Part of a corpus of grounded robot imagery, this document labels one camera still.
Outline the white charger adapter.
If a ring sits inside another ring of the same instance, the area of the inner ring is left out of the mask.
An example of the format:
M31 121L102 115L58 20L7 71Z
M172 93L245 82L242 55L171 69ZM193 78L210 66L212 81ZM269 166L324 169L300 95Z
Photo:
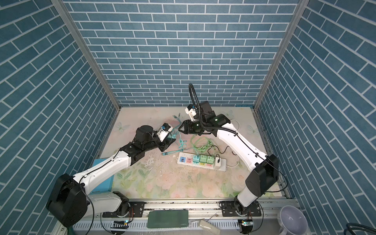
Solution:
M215 158L215 162L214 162L214 168L215 169L219 169L221 167L221 158L220 157L216 157Z

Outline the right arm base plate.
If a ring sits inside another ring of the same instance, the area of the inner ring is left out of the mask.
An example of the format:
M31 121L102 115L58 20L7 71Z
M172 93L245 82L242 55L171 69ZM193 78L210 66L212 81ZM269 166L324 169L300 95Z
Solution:
M237 200L220 201L219 207L222 211L223 217L235 216L261 216L261 208L258 201L254 201L249 206L244 207Z

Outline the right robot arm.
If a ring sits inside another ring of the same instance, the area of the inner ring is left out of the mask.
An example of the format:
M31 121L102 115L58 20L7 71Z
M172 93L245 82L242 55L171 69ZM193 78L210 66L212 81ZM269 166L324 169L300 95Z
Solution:
M179 132L183 134L213 134L237 154L249 169L245 188L234 198L234 208L240 215L250 212L250 205L260 198L279 179L279 160L268 156L252 145L224 114L216 115L207 101L190 104L185 108L189 119L182 122Z

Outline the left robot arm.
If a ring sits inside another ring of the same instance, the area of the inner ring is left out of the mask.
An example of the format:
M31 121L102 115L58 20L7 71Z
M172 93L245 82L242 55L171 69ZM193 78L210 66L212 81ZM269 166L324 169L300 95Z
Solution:
M175 139L170 137L173 127L164 123L155 131L143 125L136 130L134 139L103 162L75 175L67 173L56 180L46 204L47 210L65 227L71 227L82 218L98 213L112 212L118 217L128 216L129 199L120 192L89 194L101 183L122 169L128 168L158 148L165 151Z

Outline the green charger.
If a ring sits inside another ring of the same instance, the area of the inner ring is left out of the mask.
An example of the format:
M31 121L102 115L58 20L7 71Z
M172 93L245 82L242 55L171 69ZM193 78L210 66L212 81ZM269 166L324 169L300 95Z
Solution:
M206 164L207 163L207 156L206 155L200 155L200 162Z
M214 158L214 157L211 157L211 156L208 156L208 157L207 157L207 160L206 160L206 163L207 163L207 164L211 164L211 165L213 165L214 162L215 162L215 158Z

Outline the white power strip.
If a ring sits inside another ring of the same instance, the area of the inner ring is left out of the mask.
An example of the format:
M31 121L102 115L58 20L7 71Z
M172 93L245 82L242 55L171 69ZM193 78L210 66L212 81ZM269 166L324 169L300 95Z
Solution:
M226 171L226 159L207 155L198 155L193 153L180 152L177 157L177 163L211 170Z

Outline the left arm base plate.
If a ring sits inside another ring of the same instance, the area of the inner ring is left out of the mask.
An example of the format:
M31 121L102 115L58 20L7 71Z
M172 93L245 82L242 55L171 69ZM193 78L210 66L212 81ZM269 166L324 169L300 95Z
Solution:
M145 202L143 201L131 201L128 202L126 209L118 209L115 212L104 212L102 217L104 218L134 218L142 217L145 208Z

